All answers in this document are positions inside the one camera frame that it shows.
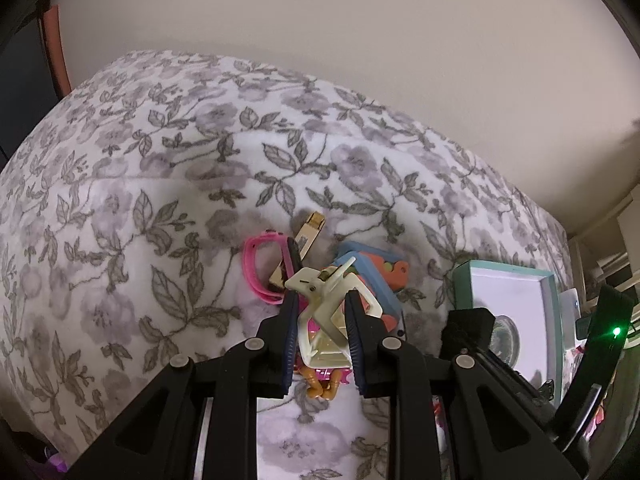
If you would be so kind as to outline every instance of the bed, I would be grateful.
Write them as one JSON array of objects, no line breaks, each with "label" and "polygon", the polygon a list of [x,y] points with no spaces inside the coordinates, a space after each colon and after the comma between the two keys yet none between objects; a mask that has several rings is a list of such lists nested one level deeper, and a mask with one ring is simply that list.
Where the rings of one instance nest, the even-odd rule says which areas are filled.
[{"label": "bed", "polygon": [[[326,226],[309,266],[345,239],[404,254],[406,334],[426,351],[456,264],[548,269],[571,286],[562,227],[473,153],[358,92],[233,57],[121,57],[40,122],[0,194],[2,364],[69,463],[173,355],[255,335],[277,307],[248,290],[242,242],[294,233],[313,210]],[[260,476],[380,476],[388,402],[354,384],[331,402],[305,390],[260,402]]]}]

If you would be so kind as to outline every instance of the white plastic toy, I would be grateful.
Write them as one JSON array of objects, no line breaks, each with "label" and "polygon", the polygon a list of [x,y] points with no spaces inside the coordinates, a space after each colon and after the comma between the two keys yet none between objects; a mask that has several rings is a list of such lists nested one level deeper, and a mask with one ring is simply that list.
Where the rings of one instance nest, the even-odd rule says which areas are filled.
[{"label": "white plastic toy", "polygon": [[[355,289],[360,293],[369,303],[369,316],[382,316],[382,307],[366,285],[353,273],[344,275],[354,261],[350,258],[340,267],[322,271],[303,267],[284,284],[309,302],[298,316],[298,346],[302,361],[310,368],[351,367],[346,323],[340,309],[347,292]],[[320,328],[311,338],[310,319]]]}]

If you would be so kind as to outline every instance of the printed leaf pattern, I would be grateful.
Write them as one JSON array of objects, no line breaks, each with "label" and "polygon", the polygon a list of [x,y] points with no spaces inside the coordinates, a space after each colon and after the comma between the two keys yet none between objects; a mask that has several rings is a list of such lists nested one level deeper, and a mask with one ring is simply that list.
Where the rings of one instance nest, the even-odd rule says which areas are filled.
[{"label": "printed leaf pattern", "polygon": [[[294,233],[310,211],[326,216],[317,261],[342,240],[407,259],[398,299],[423,350],[438,334],[418,320],[444,321],[468,259],[571,284],[560,225],[480,158],[359,92],[255,61],[127,54],[34,129],[0,192],[0,365],[69,463],[173,355],[208,360],[255,335],[275,311],[246,290],[242,244]],[[290,419],[276,447],[308,464],[299,478],[383,477],[373,435],[388,430],[388,399],[345,399],[309,399],[296,381],[258,416]],[[337,413],[375,429],[340,436]],[[340,462],[318,446],[298,456],[312,422]]]}]

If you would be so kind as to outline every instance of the teal box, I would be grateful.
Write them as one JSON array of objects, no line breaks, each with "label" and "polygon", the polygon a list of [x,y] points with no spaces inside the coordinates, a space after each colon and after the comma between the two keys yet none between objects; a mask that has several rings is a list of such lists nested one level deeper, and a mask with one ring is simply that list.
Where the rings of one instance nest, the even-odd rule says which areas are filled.
[{"label": "teal box", "polygon": [[494,336],[498,337],[498,330],[500,334],[508,332],[513,353],[517,354],[513,360],[515,370],[535,387],[554,380],[556,394],[552,403],[557,407],[562,397],[564,350],[554,274],[471,260],[453,270],[453,283],[456,309],[484,306],[497,317],[499,328]]}]

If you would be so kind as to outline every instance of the pink watch band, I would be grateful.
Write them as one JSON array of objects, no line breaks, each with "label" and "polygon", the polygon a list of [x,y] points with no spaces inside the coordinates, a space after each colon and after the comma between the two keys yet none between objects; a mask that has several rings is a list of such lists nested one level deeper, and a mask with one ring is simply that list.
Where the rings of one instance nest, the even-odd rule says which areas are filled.
[{"label": "pink watch band", "polygon": [[287,245],[287,236],[277,232],[265,232],[259,236],[247,238],[244,242],[244,250],[242,251],[242,272],[244,278],[251,290],[265,303],[281,304],[284,298],[284,292],[275,292],[266,288],[258,279],[255,270],[255,255],[258,248],[268,242],[276,242],[280,245],[282,251],[282,261],[284,262],[287,277],[290,278],[294,274],[293,263]]}]

